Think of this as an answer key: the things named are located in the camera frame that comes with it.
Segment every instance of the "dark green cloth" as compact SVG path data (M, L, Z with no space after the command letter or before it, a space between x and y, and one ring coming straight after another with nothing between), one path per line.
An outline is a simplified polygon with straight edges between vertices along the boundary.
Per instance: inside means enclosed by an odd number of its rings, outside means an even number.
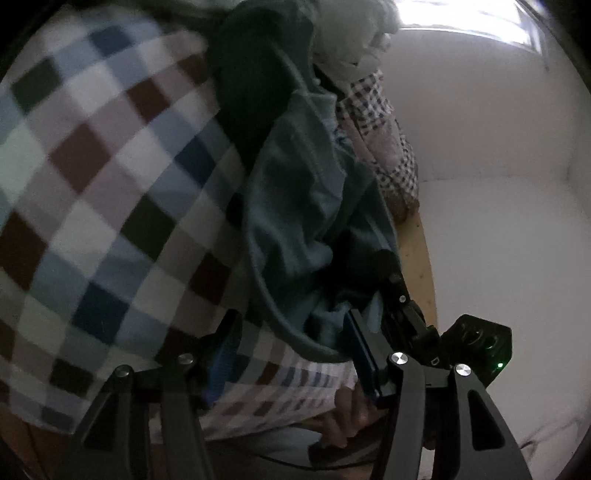
M378 295L371 257L396 251L396 239L372 173L336 140L336 97L311 63L315 20L308 0L247 0L207 55L218 118L249 171L247 319L267 322L304 358L340 362L343 317Z

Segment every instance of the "finger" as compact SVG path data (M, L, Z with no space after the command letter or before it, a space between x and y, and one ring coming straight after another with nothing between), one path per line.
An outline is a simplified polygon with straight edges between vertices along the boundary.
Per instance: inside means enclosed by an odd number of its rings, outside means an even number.
M369 400L363 393L361 383L355 385L355 390L352 394L352 423L357 431L365 428L369 423Z
M353 422L352 405L353 391L350 388L342 387L335 394L334 418L339 428L347 438L354 437L359 431L359 427Z
M388 414L388 410L378 410L375 405L369 405L369 417L368 417L368 425L373 425L382 417Z
M353 390L340 387L335 393L335 408L340 412L350 412L352 408Z
M347 446L347 437L340 429L340 426L332 412L325 413L323 416L322 440L329 445L339 448Z

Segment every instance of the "white wall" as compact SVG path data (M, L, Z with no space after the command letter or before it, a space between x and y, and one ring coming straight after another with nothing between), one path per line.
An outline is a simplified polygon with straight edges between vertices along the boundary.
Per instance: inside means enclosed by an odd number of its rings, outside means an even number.
M579 130L574 144L569 180L591 218L591 93L580 82Z
M488 388L518 442L554 480L591 414L591 223L565 181L421 184L439 328L462 314L508 325L513 359Z
M422 180L565 179L578 74L553 37L541 56L489 38L404 30L383 57L386 93Z

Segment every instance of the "bolt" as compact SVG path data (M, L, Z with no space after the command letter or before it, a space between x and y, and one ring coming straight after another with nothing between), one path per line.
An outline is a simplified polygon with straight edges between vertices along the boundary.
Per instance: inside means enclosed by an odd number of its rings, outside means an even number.
M193 361L193 355L191 355L190 353L183 353L182 355L178 356L178 362L181 365L191 365Z
M467 377L468 375L470 375L472 373L472 369L467 366L466 364L457 364L456 365L456 372L458 375L461 375L463 377Z
M115 375L119 378L125 378L131 373L131 369L127 365L120 365L115 368Z
M396 365L404 365L406 362L408 362L408 357L405 353L396 352L392 354L390 360Z

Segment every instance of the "plaid fabric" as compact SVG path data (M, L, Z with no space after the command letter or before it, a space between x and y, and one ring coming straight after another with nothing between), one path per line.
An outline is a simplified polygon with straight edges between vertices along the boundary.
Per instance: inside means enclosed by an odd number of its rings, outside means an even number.
M0 401L72 432L120 364L147 369L244 312L245 169L206 42L139 11L66 6L0 85ZM329 410L350 365L246 323L208 438Z
M386 199L405 209L418 206L418 166L414 151L394 117L378 70L351 84L351 92L336 104L339 123L352 121L373 158L363 160L374 172Z

